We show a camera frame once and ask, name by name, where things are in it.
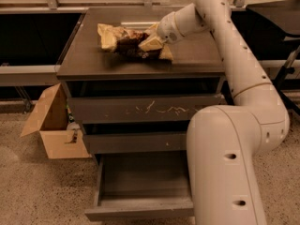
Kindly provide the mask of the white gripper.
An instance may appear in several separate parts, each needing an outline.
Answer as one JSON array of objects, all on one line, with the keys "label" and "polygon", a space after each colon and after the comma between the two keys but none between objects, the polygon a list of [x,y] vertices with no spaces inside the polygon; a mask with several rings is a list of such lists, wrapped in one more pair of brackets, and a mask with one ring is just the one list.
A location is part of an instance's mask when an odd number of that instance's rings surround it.
[{"label": "white gripper", "polygon": [[177,27],[175,12],[164,16],[160,22],[152,24],[144,30],[149,37],[139,44],[139,48],[145,52],[160,50],[164,42],[174,44],[184,38]]}]

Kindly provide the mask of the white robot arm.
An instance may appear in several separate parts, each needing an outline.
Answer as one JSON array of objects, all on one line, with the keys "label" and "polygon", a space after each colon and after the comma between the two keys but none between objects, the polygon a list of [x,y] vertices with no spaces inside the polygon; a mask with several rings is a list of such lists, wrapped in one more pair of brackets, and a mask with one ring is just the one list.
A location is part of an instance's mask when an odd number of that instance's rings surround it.
[{"label": "white robot arm", "polygon": [[187,129],[187,165],[196,225],[266,225],[252,158],[278,147],[290,118],[277,89],[240,35],[227,0],[195,0],[166,15],[140,43],[146,52],[209,29],[232,105],[201,109]]}]

